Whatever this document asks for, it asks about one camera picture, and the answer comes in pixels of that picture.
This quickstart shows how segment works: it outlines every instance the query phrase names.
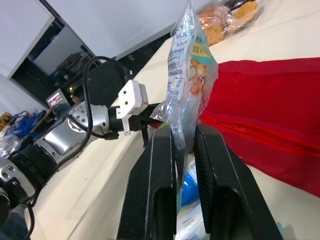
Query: red cloth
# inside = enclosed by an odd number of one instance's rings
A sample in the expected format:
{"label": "red cloth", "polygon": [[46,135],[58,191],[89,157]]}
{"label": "red cloth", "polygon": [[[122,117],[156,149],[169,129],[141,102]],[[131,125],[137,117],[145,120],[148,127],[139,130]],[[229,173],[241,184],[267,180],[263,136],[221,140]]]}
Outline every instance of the red cloth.
{"label": "red cloth", "polygon": [[201,119],[246,164],[320,197],[320,58],[220,64]]}

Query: clear plastic wrapper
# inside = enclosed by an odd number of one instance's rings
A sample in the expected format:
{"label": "clear plastic wrapper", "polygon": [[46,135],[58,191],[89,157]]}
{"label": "clear plastic wrapper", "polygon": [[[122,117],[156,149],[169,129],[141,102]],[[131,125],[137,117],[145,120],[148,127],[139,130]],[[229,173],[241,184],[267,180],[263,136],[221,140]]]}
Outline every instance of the clear plastic wrapper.
{"label": "clear plastic wrapper", "polygon": [[262,0],[213,0],[198,14],[209,45],[254,23],[261,6]]}
{"label": "clear plastic wrapper", "polygon": [[18,151],[23,141],[23,138],[13,134],[0,138],[0,158],[6,158],[10,154]]}
{"label": "clear plastic wrapper", "polygon": [[175,240],[209,240],[200,202],[178,219]]}
{"label": "clear plastic wrapper", "polygon": [[209,101],[218,77],[218,64],[210,53],[191,0],[171,36],[166,99],[154,109],[151,118],[169,123],[177,149],[190,152],[197,117]]}

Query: white table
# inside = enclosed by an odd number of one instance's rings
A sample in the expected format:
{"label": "white table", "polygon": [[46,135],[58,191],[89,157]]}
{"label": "white table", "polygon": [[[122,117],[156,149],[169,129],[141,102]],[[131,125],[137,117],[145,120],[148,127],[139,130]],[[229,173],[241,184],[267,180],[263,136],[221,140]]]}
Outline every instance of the white table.
{"label": "white table", "polygon": [[[320,57],[320,1],[266,2],[253,27],[210,48],[218,63]],[[150,103],[166,97],[170,46],[169,39],[135,78],[145,84]],[[141,133],[133,132],[88,146],[42,190],[31,239],[115,239],[128,176],[143,152],[142,144]],[[250,169],[274,220],[286,226],[285,239],[319,239],[320,198]]]}

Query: black cable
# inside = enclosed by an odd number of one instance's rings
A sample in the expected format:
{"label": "black cable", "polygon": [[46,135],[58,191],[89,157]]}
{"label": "black cable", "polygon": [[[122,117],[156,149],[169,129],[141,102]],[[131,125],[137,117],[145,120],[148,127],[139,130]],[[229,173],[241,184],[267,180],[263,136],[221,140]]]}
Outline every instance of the black cable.
{"label": "black cable", "polygon": [[28,211],[30,214],[30,229],[28,233],[25,235],[25,237],[23,238],[23,240],[28,240],[35,228],[35,214],[34,214],[34,211],[32,210],[32,206],[28,204],[26,207],[28,208]]}
{"label": "black cable", "polygon": [[[114,63],[119,68],[121,68],[124,71],[125,82],[127,82],[128,80],[130,80],[132,78],[132,73],[131,73],[131,71],[128,70],[128,68],[126,68],[124,65],[122,65],[120,62],[116,61],[115,59],[111,59],[111,58],[106,57],[106,56],[95,56],[95,57],[91,58],[86,63],[86,65],[84,66],[84,69],[83,69],[84,102],[85,102],[85,107],[86,107],[86,112],[87,112],[87,117],[88,117],[88,127],[86,128],[86,135],[85,135],[84,140],[81,143],[81,145],[73,153],[71,153],[69,156],[67,156],[65,159],[63,159],[61,162],[59,162],[52,169],[51,174],[49,175],[49,177],[48,177],[47,181],[45,182],[44,186],[49,182],[51,177],[58,171],[58,169],[63,164],[65,164],[67,161],[69,161],[70,159],[75,157],[78,153],[80,153],[80,151],[87,145],[91,135],[93,135],[93,136],[96,135],[95,137],[97,137],[97,138],[105,138],[102,135],[98,135],[98,134],[92,132],[92,130],[93,130],[93,119],[92,119],[92,112],[91,112],[91,102],[90,102],[90,96],[89,96],[88,82],[89,82],[89,68],[97,60],[106,60],[106,61]],[[41,192],[41,189],[38,189],[35,192],[33,198],[31,199],[31,203],[28,205],[28,209],[29,209],[29,212],[30,212],[30,218],[31,218],[31,226],[30,226],[29,232],[26,235],[26,237],[24,238],[24,240],[27,240],[31,236],[31,234],[32,234],[32,232],[33,232],[33,230],[35,228],[35,216],[34,216],[34,212],[32,210],[32,207],[34,207],[36,205],[40,192]]]}

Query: snack package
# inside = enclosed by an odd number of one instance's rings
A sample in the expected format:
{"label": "snack package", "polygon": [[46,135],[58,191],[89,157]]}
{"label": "snack package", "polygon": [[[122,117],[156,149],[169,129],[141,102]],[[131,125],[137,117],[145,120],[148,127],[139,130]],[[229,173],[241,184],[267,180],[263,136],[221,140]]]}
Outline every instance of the snack package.
{"label": "snack package", "polygon": [[254,22],[261,5],[262,0],[214,0],[212,6],[199,13],[209,45]]}
{"label": "snack package", "polygon": [[210,53],[205,32],[191,0],[171,36],[166,99],[150,117],[169,123],[177,149],[187,148],[190,152],[193,149],[197,117],[200,117],[209,101],[218,77],[218,64]]}

